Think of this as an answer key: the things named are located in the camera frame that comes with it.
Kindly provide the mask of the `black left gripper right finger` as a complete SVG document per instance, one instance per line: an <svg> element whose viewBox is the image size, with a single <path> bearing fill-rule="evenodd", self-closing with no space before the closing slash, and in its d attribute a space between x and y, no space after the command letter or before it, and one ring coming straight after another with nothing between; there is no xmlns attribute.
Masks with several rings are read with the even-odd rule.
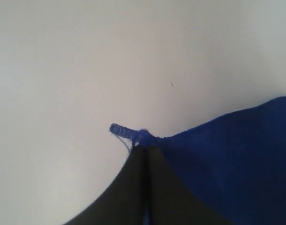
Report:
<svg viewBox="0 0 286 225"><path fill-rule="evenodd" d="M146 149L151 225L228 225L229 220L193 195L157 147Z"/></svg>

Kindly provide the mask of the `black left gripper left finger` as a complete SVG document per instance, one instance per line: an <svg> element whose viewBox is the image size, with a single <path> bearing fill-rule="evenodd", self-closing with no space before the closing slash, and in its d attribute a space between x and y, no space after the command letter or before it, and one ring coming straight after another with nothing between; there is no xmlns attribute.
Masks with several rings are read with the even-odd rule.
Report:
<svg viewBox="0 0 286 225"><path fill-rule="evenodd" d="M145 159L135 147L106 190L67 225L143 225L145 220Z"/></svg>

